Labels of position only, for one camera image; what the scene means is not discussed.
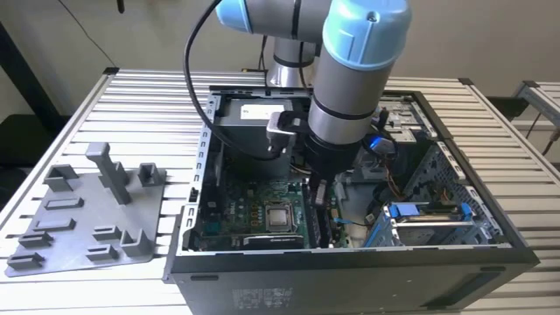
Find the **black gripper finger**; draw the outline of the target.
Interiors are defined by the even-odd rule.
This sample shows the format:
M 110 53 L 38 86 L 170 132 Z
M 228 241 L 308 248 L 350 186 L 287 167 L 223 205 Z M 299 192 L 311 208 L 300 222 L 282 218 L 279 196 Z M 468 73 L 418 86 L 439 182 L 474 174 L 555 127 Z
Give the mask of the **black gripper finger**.
M 308 187 L 310 187 L 310 203 L 315 207 L 323 207 L 324 201 L 327 198 L 328 191 L 328 181 L 323 179 L 319 175 L 312 175 L 310 177 Z

